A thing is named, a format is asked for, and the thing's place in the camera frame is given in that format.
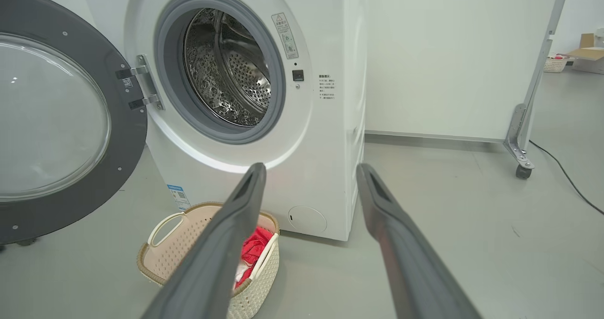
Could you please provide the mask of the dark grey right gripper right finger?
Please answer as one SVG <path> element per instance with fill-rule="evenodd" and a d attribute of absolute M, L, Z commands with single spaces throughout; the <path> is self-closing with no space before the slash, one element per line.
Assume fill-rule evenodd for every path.
<path fill-rule="evenodd" d="M 479 311 L 377 171 L 356 167 L 365 226 L 380 245 L 399 319 L 479 319 Z"/>

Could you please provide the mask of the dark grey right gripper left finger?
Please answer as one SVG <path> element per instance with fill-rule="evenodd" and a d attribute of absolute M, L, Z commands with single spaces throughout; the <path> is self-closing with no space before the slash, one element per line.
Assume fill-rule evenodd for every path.
<path fill-rule="evenodd" d="M 252 164 L 153 298 L 144 319 L 224 319 L 245 239 L 257 226 L 265 164 Z"/>

